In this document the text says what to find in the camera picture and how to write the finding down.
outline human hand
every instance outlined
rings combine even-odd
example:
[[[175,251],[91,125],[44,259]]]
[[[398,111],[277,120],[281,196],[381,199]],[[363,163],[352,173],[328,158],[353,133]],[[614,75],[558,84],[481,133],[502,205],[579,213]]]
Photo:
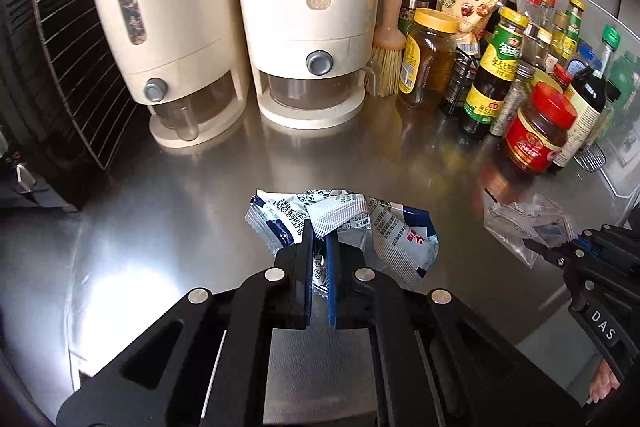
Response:
[[[591,380],[589,387],[591,399],[594,403],[597,403],[598,400],[604,399],[607,394],[609,394],[609,391],[619,387],[620,382],[616,378],[616,375],[613,374],[607,361],[603,360],[598,368],[598,372],[594,375],[593,380]]]

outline green bottle cap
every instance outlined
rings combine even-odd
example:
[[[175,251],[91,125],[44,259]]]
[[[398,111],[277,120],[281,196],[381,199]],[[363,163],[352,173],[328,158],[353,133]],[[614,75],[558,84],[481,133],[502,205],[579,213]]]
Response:
[[[616,50],[620,44],[620,34],[607,24],[602,30],[602,40]]]

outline dispenser knob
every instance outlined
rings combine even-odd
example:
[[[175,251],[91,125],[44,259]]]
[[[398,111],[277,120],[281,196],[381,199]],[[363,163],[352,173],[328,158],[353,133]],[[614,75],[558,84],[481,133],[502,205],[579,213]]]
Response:
[[[323,50],[311,52],[306,57],[306,68],[309,73],[322,76],[331,71],[334,66],[334,58]]]
[[[150,78],[142,91],[150,102],[160,102],[166,95],[169,86],[162,78]]]

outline red label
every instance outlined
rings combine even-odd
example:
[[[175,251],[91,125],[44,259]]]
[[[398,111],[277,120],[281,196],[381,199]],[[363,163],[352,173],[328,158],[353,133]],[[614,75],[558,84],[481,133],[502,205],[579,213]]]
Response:
[[[561,148],[549,143],[544,136],[537,133],[518,110],[517,118],[504,135],[507,146],[516,158],[534,171],[545,171]]]

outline metal rack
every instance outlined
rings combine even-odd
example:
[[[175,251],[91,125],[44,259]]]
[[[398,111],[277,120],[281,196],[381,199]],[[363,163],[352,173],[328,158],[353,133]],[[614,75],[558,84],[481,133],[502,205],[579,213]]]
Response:
[[[33,11],[66,112],[106,169],[137,105],[111,55],[94,0],[33,0]]]

